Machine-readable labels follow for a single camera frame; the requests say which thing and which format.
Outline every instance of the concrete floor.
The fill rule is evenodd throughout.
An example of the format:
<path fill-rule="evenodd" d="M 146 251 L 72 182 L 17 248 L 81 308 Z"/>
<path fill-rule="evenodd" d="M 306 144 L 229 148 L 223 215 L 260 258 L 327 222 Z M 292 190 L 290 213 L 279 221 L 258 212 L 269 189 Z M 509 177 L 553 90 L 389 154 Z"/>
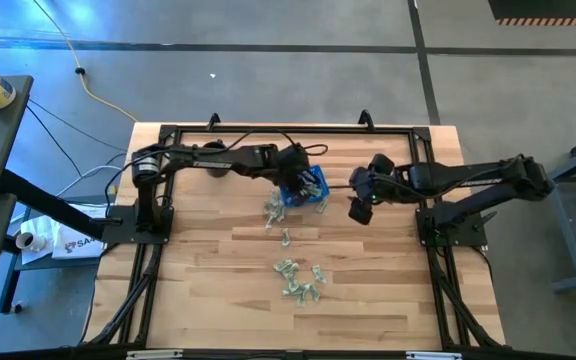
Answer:
<path fill-rule="evenodd" d="M 75 39 L 414 45 L 405 0 L 43 3 Z M 417 3 L 428 46 L 576 48 L 576 28 L 498 27 L 484 0 Z M 0 37 L 58 39 L 32 1 L 8 6 L 10 12 L 0 7 Z M 14 17 L 12 9 L 26 15 Z M 79 56 L 93 91 L 142 121 L 207 121 L 218 112 L 224 121 L 353 123 L 368 108 L 381 124 L 429 124 L 416 55 L 80 51 Z M 576 145 L 576 57 L 431 56 L 429 64 L 441 123 L 458 127 L 467 162 L 521 152 L 552 169 Z M 107 142 L 127 146 L 130 120 L 90 100 L 73 68 L 67 51 L 0 49 L 1 74 L 35 77 L 34 100 Z M 117 153 L 38 114 L 82 169 Z M 70 163 L 28 116 L 8 168 L 50 192 L 75 178 Z M 85 180 L 68 195 L 102 194 L 109 176 Z M 576 355 L 576 291 L 550 290 L 552 281 L 572 275 L 550 202 L 516 201 L 496 210 L 499 215 L 487 225 L 489 257 L 508 344 Z M 0 289 L 6 256 L 0 259 Z M 23 273 L 16 298 L 28 308 L 0 315 L 0 351 L 74 345 L 94 274 L 90 268 Z"/>

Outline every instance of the blue container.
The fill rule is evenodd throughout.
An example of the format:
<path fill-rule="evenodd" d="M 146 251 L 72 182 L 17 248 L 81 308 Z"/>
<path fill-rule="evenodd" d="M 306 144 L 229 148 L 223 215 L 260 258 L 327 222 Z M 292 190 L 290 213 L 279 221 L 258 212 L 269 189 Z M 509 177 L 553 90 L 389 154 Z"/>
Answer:
<path fill-rule="evenodd" d="M 323 200 L 326 196 L 330 195 L 330 189 L 328 188 L 328 183 L 326 183 L 326 178 L 324 177 L 324 172 L 321 170 L 321 166 L 313 165 L 310 167 L 310 173 L 319 179 L 319 186 L 321 187 L 321 195 L 311 196 L 310 199 L 304 201 L 301 205 L 317 203 Z M 298 207 L 300 205 L 295 204 L 295 197 L 291 196 L 283 186 L 279 187 L 281 191 L 281 200 L 284 202 L 285 207 Z"/>

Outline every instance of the black metal frame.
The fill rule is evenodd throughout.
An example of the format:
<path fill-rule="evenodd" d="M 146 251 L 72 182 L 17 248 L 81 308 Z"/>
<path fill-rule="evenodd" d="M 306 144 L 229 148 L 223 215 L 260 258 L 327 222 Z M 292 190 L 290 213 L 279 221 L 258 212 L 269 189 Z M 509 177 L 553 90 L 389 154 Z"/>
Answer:
<path fill-rule="evenodd" d="M 257 129 L 257 132 L 264 133 L 264 128 L 268 128 L 268 133 L 274 133 L 271 129 L 280 129 L 295 134 L 375 134 L 375 135 L 403 135 L 406 136 L 409 142 L 410 156 L 412 163 L 419 163 L 422 160 L 417 145 L 419 141 L 422 142 L 425 160 L 434 161 L 434 152 L 432 148 L 432 139 L 428 127 L 375 127 L 368 121 L 368 118 L 362 112 L 359 124 L 366 125 L 365 127 L 357 126 L 255 126 L 255 125 L 233 125 L 233 126 L 215 126 L 218 121 L 211 121 L 212 126 L 204 124 L 197 125 L 162 125 L 159 134 L 159 142 L 165 143 L 170 136 L 173 137 L 174 143 L 181 142 L 182 134 L 185 132 L 191 133 L 245 133 L 251 129 Z M 213 119 L 218 119 L 218 116 L 213 115 Z M 174 177 L 171 177 L 165 184 L 164 193 L 171 196 L 173 190 Z M 441 198 L 435 199 L 436 202 L 441 201 Z M 426 201 L 419 203 L 420 209 L 427 209 L 428 204 Z M 145 258 L 146 244 L 138 244 L 135 253 L 135 260 L 133 263 L 132 274 L 130 278 L 129 294 L 135 297 L 133 290 L 140 284 L 143 288 L 144 275 L 141 274 L 143 268 L 143 261 Z M 157 276 L 159 269 L 159 260 L 163 252 L 164 246 L 161 244 L 153 245 L 154 262 L 154 276 L 150 277 L 147 282 L 147 289 L 145 295 L 144 306 L 141 314 L 141 322 L 139 325 L 138 334 L 134 342 L 129 341 L 129 332 L 132 325 L 133 306 L 132 302 L 129 307 L 122 307 L 119 312 L 128 314 L 125 321 L 120 324 L 119 338 L 117 344 L 109 344 L 110 339 L 101 344 L 83 344 L 75 348 L 58 348 L 47 349 L 38 351 L 24 351 L 14 353 L 0 354 L 0 359 L 42 359 L 42 358 L 55 358 L 68 356 L 70 359 L 91 359 L 101 358 L 104 359 L 124 359 L 128 351 L 145 350 L 148 338 L 148 329 L 150 326 L 150 319 L 152 316 L 154 293 L 157 286 Z M 463 359 L 551 359 L 551 360 L 571 360 L 576 357 L 542 354 L 533 352 L 516 351 L 509 347 L 499 345 L 491 339 L 485 330 L 479 326 L 474 316 L 470 313 L 467 306 L 463 303 L 459 292 L 459 285 L 457 280 L 457 269 L 455 266 L 454 255 L 452 247 L 444 247 L 444 258 L 446 273 L 441 270 L 439 259 L 437 256 L 437 247 L 426 246 L 426 254 L 428 257 L 428 265 L 431 277 L 431 286 L 435 302 L 435 310 L 437 314 L 437 324 L 439 329 L 439 336 L 441 342 L 441 351 L 446 353 L 459 353 Z M 455 314 L 457 320 L 459 343 L 453 341 L 448 328 L 448 319 L 446 316 L 446 309 L 444 304 L 443 295 L 450 299 L 455 307 Z M 470 345 L 470 333 L 473 334 L 478 341 L 479 348 Z M 183 357 L 208 357 L 211 358 L 232 358 L 232 357 L 259 357 L 265 355 L 266 357 L 282 358 L 282 359 L 358 359 L 358 358 L 371 358 L 371 359 L 392 359 L 392 358 L 410 358 L 409 352 L 404 351 L 290 351 L 290 350 L 241 350 L 241 349 L 184 349 L 179 350 L 179 355 L 183 353 Z"/>

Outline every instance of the white cable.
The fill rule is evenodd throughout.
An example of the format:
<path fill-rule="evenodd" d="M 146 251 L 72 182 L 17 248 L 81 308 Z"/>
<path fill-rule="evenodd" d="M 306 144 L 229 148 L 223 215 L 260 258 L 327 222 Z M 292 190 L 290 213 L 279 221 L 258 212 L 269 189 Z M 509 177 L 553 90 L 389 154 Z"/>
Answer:
<path fill-rule="evenodd" d="M 61 190 L 60 192 L 58 192 L 55 196 L 61 196 L 61 194 L 65 193 L 66 191 L 68 191 L 68 189 L 70 189 L 71 187 L 75 186 L 78 182 L 80 182 L 82 179 L 85 179 L 91 172 L 96 171 L 96 170 L 101 170 L 101 169 L 114 169 L 114 170 L 118 170 L 121 171 L 120 167 L 117 166 L 111 166 L 111 165 L 101 165 L 101 166 L 97 166 L 95 168 L 92 168 L 88 171 L 86 171 L 85 173 L 83 173 L 77 180 L 73 181 L 70 183 L 70 185 L 66 186 L 63 190 Z"/>
<path fill-rule="evenodd" d="M 55 25 L 55 27 L 57 28 L 57 30 L 59 30 L 59 32 L 61 33 L 61 36 L 63 36 L 64 41 L 66 41 L 66 44 L 68 44 L 68 47 L 70 48 L 70 52 L 72 53 L 72 56 L 75 58 L 75 63 L 77 64 L 77 68 L 81 68 L 81 64 L 79 63 L 79 58 L 77 57 L 77 53 L 75 52 L 75 49 L 72 47 L 72 44 L 70 43 L 70 40 L 68 40 L 68 37 L 66 36 L 66 34 L 61 30 L 61 27 L 59 27 L 59 25 L 57 24 L 57 22 L 50 16 L 48 15 L 48 12 L 46 10 L 44 10 L 44 8 L 39 5 L 39 3 L 37 2 L 37 0 L 33 0 L 33 2 L 35 3 L 35 5 L 37 5 L 37 7 L 39 7 L 39 10 L 41 10 L 41 12 L 43 12 L 46 17 L 50 20 L 50 22 L 53 23 L 53 25 Z M 90 90 L 88 90 L 88 86 L 86 85 L 86 80 L 84 80 L 84 74 L 80 74 L 79 75 L 79 79 L 81 80 L 81 86 L 84 87 L 84 90 L 86 91 L 86 93 L 93 99 L 99 101 L 100 103 L 109 106 L 117 111 L 119 111 L 120 113 L 126 115 L 127 117 L 129 117 L 132 121 L 134 122 L 139 122 L 139 120 L 137 120 L 137 118 L 135 118 L 134 116 L 132 116 L 129 112 L 127 112 L 126 110 L 120 108 L 119 106 L 106 101 L 102 98 L 100 98 L 99 96 L 93 94 Z"/>

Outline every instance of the black line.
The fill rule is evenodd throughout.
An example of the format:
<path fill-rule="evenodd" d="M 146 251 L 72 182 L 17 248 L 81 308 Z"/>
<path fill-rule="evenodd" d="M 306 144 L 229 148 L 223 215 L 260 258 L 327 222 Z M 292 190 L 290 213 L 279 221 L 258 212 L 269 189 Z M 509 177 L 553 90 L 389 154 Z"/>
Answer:
<path fill-rule="evenodd" d="M 474 56 L 576 56 L 576 49 L 427 47 L 426 53 L 428 55 Z"/>
<path fill-rule="evenodd" d="M 417 11 L 415 0 L 408 0 L 408 10 L 410 11 L 412 33 L 415 37 L 415 45 L 417 46 L 417 60 L 419 61 L 421 85 L 424 90 L 424 98 L 426 99 L 426 108 L 428 110 L 430 125 L 441 125 L 439 109 L 437 108 L 437 99 L 435 98 L 435 90 L 432 87 L 432 78 L 430 77 L 430 65 L 428 65 L 428 54 L 426 53 L 424 34 L 421 30 L 421 20 L 419 20 L 419 12 Z"/>
<path fill-rule="evenodd" d="M 105 51 L 202 51 L 202 52 L 297 52 L 297 53 L 361 53 L 414 54 L 414 46 L 372 45 L 263 45 L 263 44 L 156 44 L 71 40 L 75 50 Z M 0 38 L 0 48 L 68 50 L 61 40 Z"/>

